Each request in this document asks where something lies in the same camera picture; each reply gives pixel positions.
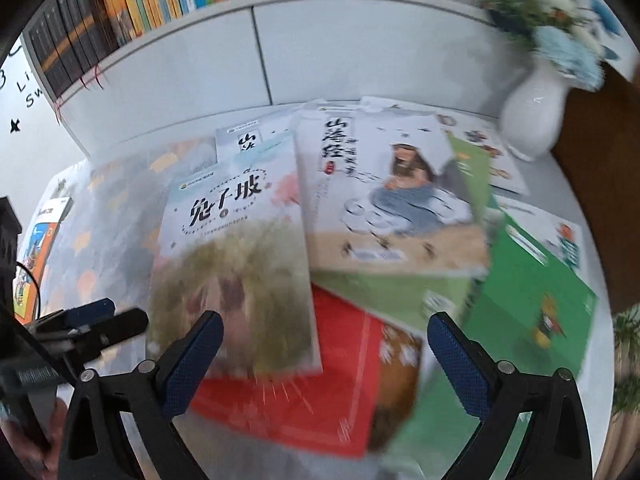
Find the person's left hand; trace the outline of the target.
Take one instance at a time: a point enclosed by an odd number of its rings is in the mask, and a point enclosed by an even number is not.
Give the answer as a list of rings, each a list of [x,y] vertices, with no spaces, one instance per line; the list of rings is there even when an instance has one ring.
[[[36,474],[37,479],[56,480],[58,478],[58,462],[60,461],[66,414],[67,405],[62,399],[57,398],[49,422],[49,442],[51,447],[48,452],[43,452],[38,445],[29,440],[14,422],[9,422],[8,420],[2,420],[1,422],[2,432],[16,456],[22,462],[40,463],[40,469]]]

